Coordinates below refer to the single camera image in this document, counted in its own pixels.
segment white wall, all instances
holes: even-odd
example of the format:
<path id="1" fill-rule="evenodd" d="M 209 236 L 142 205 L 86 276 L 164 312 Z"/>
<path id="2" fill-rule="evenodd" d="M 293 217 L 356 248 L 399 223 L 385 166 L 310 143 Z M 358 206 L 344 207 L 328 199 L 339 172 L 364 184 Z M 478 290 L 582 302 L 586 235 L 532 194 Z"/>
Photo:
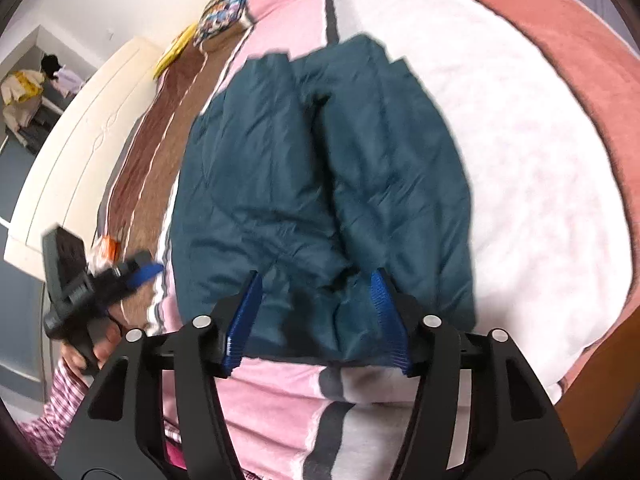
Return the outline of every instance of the white wall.
<path id="1" fill-rule="evenodd" d="M 42 60 L 42 51 L 35 45 L 33 45 L 18 62 L 9 70 L 9 72 L 15 72 L 16 70 L 40 70 L 40 61 Z"/>
<path id="2" fill-rule="evenodd" d="M 165 47 L 209 0 L 23 0 L 0 37 L 0 60 L 25 30 L 43 25 L 94 66 L 133 36 Z"/>
<path id="3" fill-rule="evenodd" d="M 98 70 L 100 65 L 89 63 L 76 51 L 71 50 L 66 43 L 60 41 L 45 27 L 38 28 L 36 46 L 44 54 L 55 54 L 61 65 L 67 65 L 76 72 L 82 79 L 89 79 Z"/>

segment metal screw head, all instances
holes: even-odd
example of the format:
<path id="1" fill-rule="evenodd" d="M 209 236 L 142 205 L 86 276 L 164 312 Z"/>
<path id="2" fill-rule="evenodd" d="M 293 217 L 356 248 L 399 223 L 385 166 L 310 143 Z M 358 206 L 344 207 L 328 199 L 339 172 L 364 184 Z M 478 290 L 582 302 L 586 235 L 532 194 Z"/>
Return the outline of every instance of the metal screw head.
<path id="1" fill-rule="evenodd" d="M 491 332 L 491 337 L 493 337 L 496 341 L 500 343 L 504 343 L 509 340 L 509 334 L 507 334 L 504 330 L 498 329 Z"/>
<path id="2" fill-rule="evenodd" d="M 140 330 L 139 328 L 134 328 L 133 330 L 129 330 L 127 332 L 127 335 L 125 336 L 125 338 L 127 338 L 127 341 L 129 341 L 130 343 L 136 342 L 141 337 L 142 337 L 142 330 Z"/>
<path id="3" fill-rule="evenodd" d="M 209 316 L 198 316 L 193 319 L 192 323 L 196 328 L 204 328 L 211 324 L 211 318 Z"/>
<path id="4" fill-rule="evenodd" d="M 430 328 L 437 328 L 442 324 L 442 320 L 438 316 L 424 316 L 422 322 Z"/>

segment pink checkered sleeve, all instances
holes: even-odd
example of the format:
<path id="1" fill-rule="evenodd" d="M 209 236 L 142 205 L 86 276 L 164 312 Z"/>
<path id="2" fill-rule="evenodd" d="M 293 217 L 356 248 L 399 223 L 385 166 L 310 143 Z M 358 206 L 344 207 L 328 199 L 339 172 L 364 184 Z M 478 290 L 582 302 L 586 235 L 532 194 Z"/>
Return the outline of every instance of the pink checkered sleeve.
<path id="1" fill-rule="evenodd" d="M 44 406 L 44 414 L 31 422 L 18 424 L 31 447 L 47 464 L 53 465 L 56 461 L 66 430 L 86 391 L 86 385 L 60 359 L 53 374 L 51 398 Z"/>

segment plaid shirt sleeve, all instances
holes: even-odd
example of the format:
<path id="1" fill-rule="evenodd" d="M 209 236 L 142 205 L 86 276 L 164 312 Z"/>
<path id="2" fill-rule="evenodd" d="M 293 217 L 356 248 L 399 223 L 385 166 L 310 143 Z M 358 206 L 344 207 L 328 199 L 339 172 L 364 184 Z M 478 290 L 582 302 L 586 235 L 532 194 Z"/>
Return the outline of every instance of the plaid shirt sleeve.
<path id="1" fill-rule="evenodd" d="M 60 359 L 53 374 L 51 397 L 44 406 L 44 414 L 31 422 L 18 424 L 31 447 L 50 466 L 56 461 L 66 430 L 87 390 L 87 386 Z M 177 444 L 182 442 L 180 430 L 168 420 L 164 421 L 164 434 Z M 243 473 L 246 480 L 261 480 L 249 471 Z"/>

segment person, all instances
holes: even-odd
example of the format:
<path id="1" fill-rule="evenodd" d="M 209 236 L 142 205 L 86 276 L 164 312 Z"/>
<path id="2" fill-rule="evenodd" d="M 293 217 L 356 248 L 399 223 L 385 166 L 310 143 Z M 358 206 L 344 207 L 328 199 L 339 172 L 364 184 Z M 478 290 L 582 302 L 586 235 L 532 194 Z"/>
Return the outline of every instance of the person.
<path id="1" fill-rule="evenodd" d="M 51 81 L 51 86 L 63 98 L 66 98 L 69 94 L 76 95 L 84 86 L 85 81 L 73 70 L 67 68 L 66 65 L 60 65 L 58 57 L 54 54 L 47 54 L 43 57 L 40 67 Z"/>

